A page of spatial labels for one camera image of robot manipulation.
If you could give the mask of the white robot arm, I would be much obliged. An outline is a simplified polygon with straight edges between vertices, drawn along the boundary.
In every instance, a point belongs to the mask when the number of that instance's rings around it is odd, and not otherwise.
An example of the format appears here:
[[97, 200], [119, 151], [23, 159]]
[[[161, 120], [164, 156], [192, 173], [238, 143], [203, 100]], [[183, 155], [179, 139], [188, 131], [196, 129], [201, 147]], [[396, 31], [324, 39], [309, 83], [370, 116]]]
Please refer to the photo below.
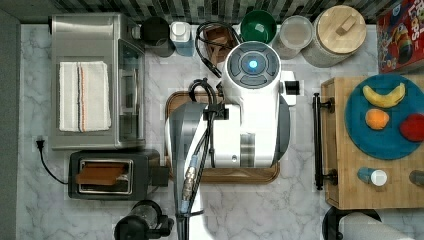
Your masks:
[[199, 193], [206, 168], [268, 168], [289, 145], [299, 82], [281, 69], [277, 52], [262, 42], [241, 43], [220, 75], [216, 87], [194, 80], [190, 100], [166, 120], [178, 240], [212, 240]]

